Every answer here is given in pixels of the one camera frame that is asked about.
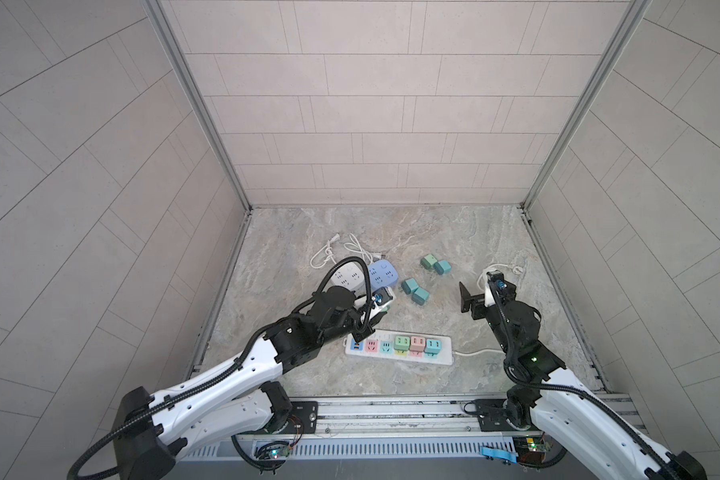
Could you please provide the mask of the teal plug adapter small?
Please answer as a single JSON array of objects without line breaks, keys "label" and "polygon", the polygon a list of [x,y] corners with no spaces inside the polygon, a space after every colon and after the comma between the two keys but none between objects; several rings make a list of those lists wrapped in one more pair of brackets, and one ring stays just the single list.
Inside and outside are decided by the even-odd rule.
[{"label": "teal plug adapter small", "polygon": [[430,357],[436,357],[442,350],[442,341],[435,338],[427,338],[424,352]]}]

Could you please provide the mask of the pink plug adapter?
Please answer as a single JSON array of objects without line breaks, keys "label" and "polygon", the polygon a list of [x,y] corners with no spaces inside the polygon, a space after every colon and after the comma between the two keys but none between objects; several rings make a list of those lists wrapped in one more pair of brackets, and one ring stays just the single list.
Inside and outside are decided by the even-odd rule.
[{"label": "pink plug adapter", "polygon": [[409,351],[413,356],[421,356],[426,348],[426,338],[422,336],[411,336]]}]

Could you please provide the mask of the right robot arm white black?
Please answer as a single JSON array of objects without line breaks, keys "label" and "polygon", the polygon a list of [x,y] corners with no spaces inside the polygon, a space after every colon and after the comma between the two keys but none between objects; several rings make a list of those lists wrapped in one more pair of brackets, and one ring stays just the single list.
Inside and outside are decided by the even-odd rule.
[{"label": "right robot arm white black", "polygon": [[460,309],[488,323],[513,382],[507,393],[508,423],[536,427],[552,436],[600,479],[704,479],[690,453],[673,453],[628,423],[594,395],[540,340],[540,311],[516,298],[502,272],[484,276],[484,291],[459,287]]}]

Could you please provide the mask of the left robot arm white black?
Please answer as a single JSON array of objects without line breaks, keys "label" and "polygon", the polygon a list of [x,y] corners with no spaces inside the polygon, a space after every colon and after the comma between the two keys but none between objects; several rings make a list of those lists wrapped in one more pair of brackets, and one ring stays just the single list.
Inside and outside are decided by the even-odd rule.
[{"label": "left robot arm white black", "polygon": [[223,436],[277,432],[289,421],[292,403],[279,377],[315,359],[322,347],[374,332],[394,300],[387,288],[364,284],[364,294],[322,279],[315,292],[288,315],[256,330],[243,350],[205,373],[175,386],[126,394],[109,433],[70,467],[70,479],[107,445],[114,467],[96,479],[161,479],[192,451]]}]

